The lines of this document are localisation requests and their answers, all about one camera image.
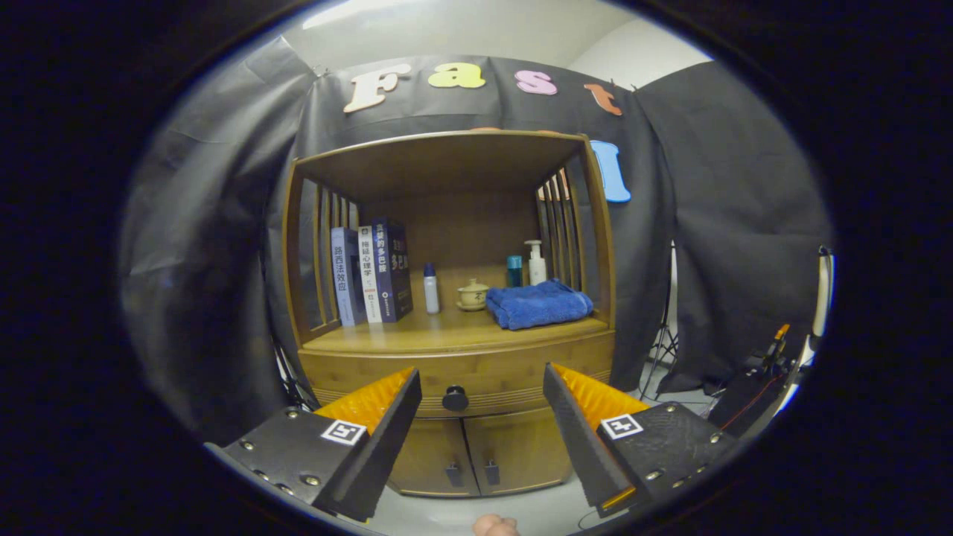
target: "wooden shelf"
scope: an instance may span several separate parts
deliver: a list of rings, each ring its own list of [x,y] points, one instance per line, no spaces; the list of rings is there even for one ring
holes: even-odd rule
[[[295,167],[358,203],[463,192],[531,195],[585,143],[568,134],[434,133],[345,147]]]
[[[465,312],[448,307],[438,315],[428,315],[422,305],[399,322],[363,323],[335,329],[306,342],[304,350],[324,355],[379,355],[386,358],[411,354],[439,357],[492,348],[514,349],[549,344],[603,333],[609,329],[605,322],[589,317],[563,324],[510,331],[499,327],[486,309]]]

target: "white book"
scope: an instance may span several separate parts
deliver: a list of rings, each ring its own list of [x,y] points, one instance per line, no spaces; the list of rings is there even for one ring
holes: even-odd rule
[[[360,254],[360,278],[364,291],[364,308],[369,323],[380,323],[380,303],[377,300],[375,274],[374,231],[371,225],[357,228],[357,248]]]

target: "wooden cabinet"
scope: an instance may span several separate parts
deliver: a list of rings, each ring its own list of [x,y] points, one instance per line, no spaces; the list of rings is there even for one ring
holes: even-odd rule
[[[549,407],[463,420],[483,495],[560,484],[572,471]]]
[[[397,456],[390,484],[411,495],[478,496],[460,419],[415,420]]]
[[[562,482],[570,465],[542,395],[545,364],[608,381],[615,344],[612,232],[588,138],[517,131],[403,136],[299,159],[291,173],[285,292],[297,357],[317,399],[332,402],[407,366],[420,372],[423,400],[390,486],[472,497]],[[302,203],[305,182],[314,185],[310,204]],[[414,310],[395,323],[344,327],[330,231],[375,216],[405,225]],[[506,258],[526,255],[527,239],[543,241],[550,278],[593,299],[589,318],[510,331],[489,311],[454,307],[456,288],[469,278],[504,286]],[[307,280],[303,248],[314,264]],[[438,315],[424,307],[426,262],[437,271]],[[523,272],[526,281],[525,264]],[[463,411],[441,403],[451,385],[466,390]]]

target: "lotion pump bottle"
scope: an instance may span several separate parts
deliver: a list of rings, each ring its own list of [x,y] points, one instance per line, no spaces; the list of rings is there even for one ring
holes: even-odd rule
[[[546,260],[539,254],[539,240],[526,240],[526,245],[530,246],[530,284],[538,285],[546,280]]]

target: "blue book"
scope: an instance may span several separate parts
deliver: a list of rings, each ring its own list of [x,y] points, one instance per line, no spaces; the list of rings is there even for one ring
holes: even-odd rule
[[[404,226],[387,217],[371,221],[374,230],[375,272],[380,319],[396,322],[414,310],[411,270]]]
[[[367,320],[361,286],[357,231],[346,227],[331,230],[331,264],[337,294],[337,315],[341,325],[352,326]]]

